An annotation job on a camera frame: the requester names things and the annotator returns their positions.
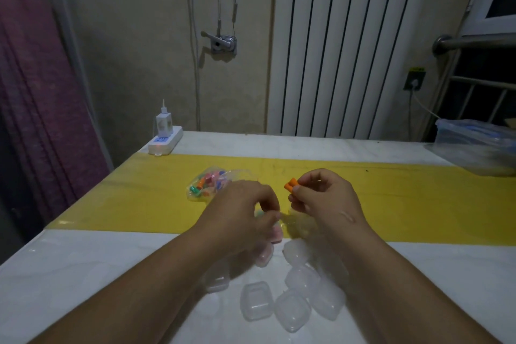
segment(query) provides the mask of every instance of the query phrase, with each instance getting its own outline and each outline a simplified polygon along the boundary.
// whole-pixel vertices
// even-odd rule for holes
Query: power strip
[[[160,138],[159,136],[155,136],[149,142],[147,147],[149,149],[150,155],[160,157],[162,155],[169,155],[172,152],[175,145],[183,137],[183,127],[174,125],[172,130],[173,132],[168,138]]]

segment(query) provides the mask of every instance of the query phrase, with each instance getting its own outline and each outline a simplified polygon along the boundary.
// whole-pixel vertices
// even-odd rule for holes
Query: purple curtain
[[[0,108],[45,223],[108,174],[44,0],[0,0]]]

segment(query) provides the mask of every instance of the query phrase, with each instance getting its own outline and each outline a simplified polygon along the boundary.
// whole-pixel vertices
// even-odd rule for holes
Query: foam earplug
[[[295,187],[296,185],[299,185],[299,183],[297,182],[297,180],[295,178],[293,178],[287,184],[285,184],[285,189],[287,189],[287,191],[292,193],[292,188]]]

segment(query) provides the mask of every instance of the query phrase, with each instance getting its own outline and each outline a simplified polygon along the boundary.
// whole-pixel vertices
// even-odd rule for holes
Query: radiator
[[[422,0],[274,0],[267,133],[379,139]]]

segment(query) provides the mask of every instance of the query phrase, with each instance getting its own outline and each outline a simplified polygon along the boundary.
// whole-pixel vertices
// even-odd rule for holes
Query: wall socket
[[[405,80],[405,86],[403,86],[403,90],[411,91],[419,91],[422,86],[422,81],[424,80],[426,75],[426,71],[424,67],[412,67],[407,74],[407,80]],[[417,86],[412,87],[412,82],[416,80]]]

